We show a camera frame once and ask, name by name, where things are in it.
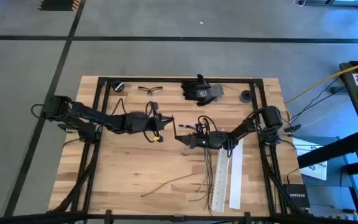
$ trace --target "gray concrete floor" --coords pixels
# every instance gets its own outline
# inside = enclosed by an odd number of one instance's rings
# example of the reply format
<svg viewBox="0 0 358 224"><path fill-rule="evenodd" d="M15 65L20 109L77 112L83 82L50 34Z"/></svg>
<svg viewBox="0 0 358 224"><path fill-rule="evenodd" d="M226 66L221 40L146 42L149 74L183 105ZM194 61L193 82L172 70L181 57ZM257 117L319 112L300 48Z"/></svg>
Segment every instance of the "gray concrete floor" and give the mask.
<svg viewBox="0 0 358 224"><path fill-rule="evenodd" d="M67 35L74 12L40 12L37 1L0 0L0 34ZM76 35L358 38L352 9L297 7L290 1L92 0ZM0 215L17 176L64 42L0 40ZM358 44L251 44L219 42L74 42L56 94L75 97L83 75L196 75L277 77L290 99L358 59ZM327 83L290 103L295 114ZM333 96L299 118L307 124L348 101ZM358 130L351 103L300 135L344 137ZM44 212L65 134L47 123L16 214Z"/></svg>

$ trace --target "black glove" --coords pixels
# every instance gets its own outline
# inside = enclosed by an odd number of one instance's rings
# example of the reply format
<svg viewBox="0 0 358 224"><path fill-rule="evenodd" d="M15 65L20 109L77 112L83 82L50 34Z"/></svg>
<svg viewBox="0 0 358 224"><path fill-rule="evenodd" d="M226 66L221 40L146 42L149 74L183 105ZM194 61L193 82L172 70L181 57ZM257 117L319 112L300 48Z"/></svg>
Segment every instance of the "black glove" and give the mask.
<svg viewBox="0 0 358 224"><path fill-rule="evenodd" d="M204 77L197 75L197 81L183 81L181 83L186 100L196 100L197 106L204 106L223 95L221 84L210 86Z"/></svg>

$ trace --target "wooden table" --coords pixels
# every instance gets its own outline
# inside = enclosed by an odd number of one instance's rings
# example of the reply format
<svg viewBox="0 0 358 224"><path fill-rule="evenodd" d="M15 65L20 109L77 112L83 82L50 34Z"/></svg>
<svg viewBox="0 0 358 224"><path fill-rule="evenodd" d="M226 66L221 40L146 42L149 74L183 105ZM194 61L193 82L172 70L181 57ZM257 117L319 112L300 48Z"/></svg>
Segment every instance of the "wooden table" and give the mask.
<svg viewBox="0 0 358 224"><path fill-rule="evenodd" d="M97 80L96 76L83 77L76 101L91 107ZM151 97L146 92L138 90L138 86L148 88L163 86L163 90ZM264 86L267 104L276 106L286 118L278 79L264 78ZM177 125L194 125L198 116L206 115L215 121L219 129L231 131L253 110L250 103L242 103L239 99L240 92L248 90L249 85L224 83L223 87L224 96L221 99L207 106L199 107L196 106L195 101L184 99L181 95L180 83L127 82L123 92L110 92L107 114L112 112L120 98L124 98L127 111L144 111L146 103L152 100L158 102L160 113L165 116L173 115ZM257 94L257 101L261 107L259 94ZM119 106L116 114L122 113L123 110ZM191 132L190 129L179 127L177 127L177 131L178 134ZM161 133L164 142L151 144L146 141L142 133L116 135L106 129L103 131L90 213L104 214L106 210L110 209L116 215L209 216L208 209L204 209L206 199L189 202L197 197L195 191L203 179L203 150L192 150L176 141L172 123L168 124ZM68 134L67 141L77 137L77 134ZM291 141L286 136L282 136L282 138ZM64 147L49 209L55 208L74 186L82 151L83 143L78 141ZM217 151L214 151L212 158L214 164L216 163L216 154ZM282 181L285 183L287 174L298 167L295 150L290 144L284 142L277 146L277 156ZM244 138L241 210L229 208L230 173L229 168L224 212L213 212L213 215L243 216L244 212L250 212L252 216L269 216L256 133L249 134ZM166 181L189 174L196 175L174 181L153 194L140 197ZM290 175L290 181L292 184L301 183L299 171ZM84 191L85 188L81 191L79 205L83 203ZM278 204L278 193L276 195L275 201Z"/></svg>

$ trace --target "metal ruler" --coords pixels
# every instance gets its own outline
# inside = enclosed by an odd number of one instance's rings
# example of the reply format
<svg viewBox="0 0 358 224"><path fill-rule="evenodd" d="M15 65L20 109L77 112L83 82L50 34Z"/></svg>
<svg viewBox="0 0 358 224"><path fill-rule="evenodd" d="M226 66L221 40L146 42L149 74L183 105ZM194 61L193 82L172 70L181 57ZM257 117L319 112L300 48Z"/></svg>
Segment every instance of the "metal ruler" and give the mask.
<svg viewBox="0 0 358 224"><path fill-rule="evenodd" d="M241 173L242 173L242 147L243 139L233 149L232 157L232 180L230 185L230 208L240 209L241 198ZM218 153L218 162L216 163L214 191L212 194L211 210L223 212L226 198L227 175L229 170L229 160L227 151L221 148Z"/></svg>
<svg viewBox="0 0 358 224"><path fill-rule="evenodd" d="M215 183L211 201L212 211L223 212L228 169L229 158L227 158L227 151L221 148L218 153L218 162L216 163L216 172L214 176Z"/></svg>

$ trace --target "black robotic arm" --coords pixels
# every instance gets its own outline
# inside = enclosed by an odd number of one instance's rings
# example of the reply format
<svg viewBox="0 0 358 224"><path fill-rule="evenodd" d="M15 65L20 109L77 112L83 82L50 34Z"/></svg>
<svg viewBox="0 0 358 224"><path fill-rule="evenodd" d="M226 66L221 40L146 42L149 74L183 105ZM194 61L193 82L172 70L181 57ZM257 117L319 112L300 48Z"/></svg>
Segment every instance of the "black robotic arm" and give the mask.
<svg viewBox="0 0 358 224"><path fill-rule="evenodd" d="M259 115L262 115L265 122L266 127L264 129L258 128L258 124L254 123ZM194 149L195 147L220 149L223 147L223 149L227 150L228 157L230 157L231 151L238 145L239 140L249 133L262 133L262 139L265 144L277 143L277 141L280 139L277 135L277 130L280 129L283 125L280 111L275 106L268 106L255 110L231 132L218 130L208 131L209 128L206 128L207 131L205 131L205 127L207 126L206 123L213 121L211 121L208 117L203 117L204 123L199 122L195 125L195 128L192 126L184 126L186 128L194 129L196 131L195 133L191 133L185 136L177 136L176 129L174 129L175 139L189 146L190 149Z"/></svg>
<svg viewBox="0 0 358 224"><path fill-rule="evenodd" d="M64 131L70 129L78 131L80 139L85 141L94 142L100 138L96 123L105 126L107 130L115 134L152 131L155 134L155 139L162 142L159 131L163 130L173 118L157 113L158 104L156 102L150 101L148 105L151 107L149 113L136 111L108 115L87 107L83 103L72 101L67 96L53 96L44 104L40 116L49 121L63 122L64 124L58 124L60 128Z"/></svg>

